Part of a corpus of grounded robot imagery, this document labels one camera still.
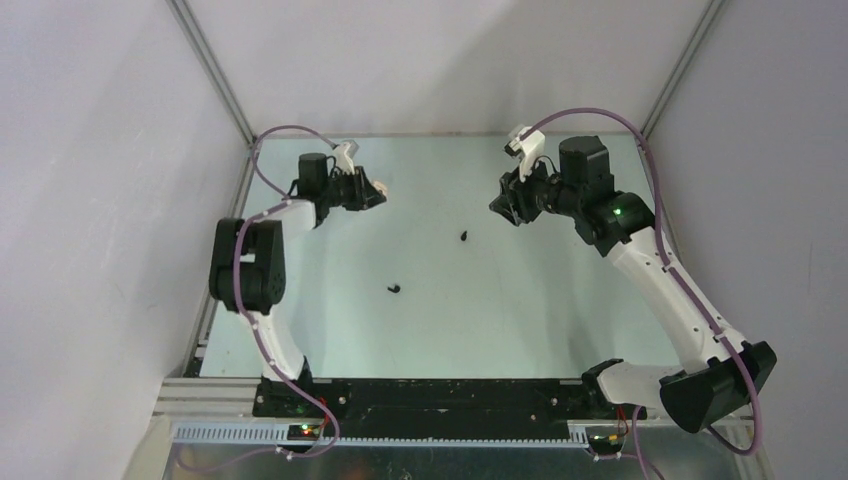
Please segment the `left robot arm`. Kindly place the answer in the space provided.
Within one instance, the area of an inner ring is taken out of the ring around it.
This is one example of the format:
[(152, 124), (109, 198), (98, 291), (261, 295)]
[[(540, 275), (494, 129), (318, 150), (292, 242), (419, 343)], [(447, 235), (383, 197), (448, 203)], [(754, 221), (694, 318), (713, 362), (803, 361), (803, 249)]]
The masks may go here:
[(332, 155), (300, 155), (293, 194), (281, 203), (249, 218), (223, 218), (216, 225), (211, 297), (245, 319), (264, 362), (263, 376), (285, 382), (277, 402), (292, 416), (312, 411), (316, 390), (301, 380), (308, 361), (281, 319), (286, 244), (318, 228), (333, 209), (360, 212), (387, 200), (388, 187), (370, 180), (362, 166), (337, 148)]

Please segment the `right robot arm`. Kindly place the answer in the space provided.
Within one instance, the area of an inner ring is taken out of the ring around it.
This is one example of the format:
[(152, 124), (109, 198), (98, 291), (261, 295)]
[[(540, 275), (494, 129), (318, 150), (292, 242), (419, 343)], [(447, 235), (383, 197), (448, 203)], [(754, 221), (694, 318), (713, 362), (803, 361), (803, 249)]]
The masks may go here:
[(492, 212), (528, 224), (547, 212), (569, 217), (589, 246), (638, 289), (668, 336), (678, 363), (671, 367), (602, 362), (582, 376), (585, 411), (606, 418), (621, 404), (658, 409), (689, 433), (745, 405), (776, 365), (767, 342), (749, 342), (705, 299), (655, 227), (653, 211), (635, 193), (620, 191), (609, 152), (597, 136), (559, 144), (559, 168), (548, 172), (544, 136), (514, 137), (504, 147), (517, 167), (499, 180)]

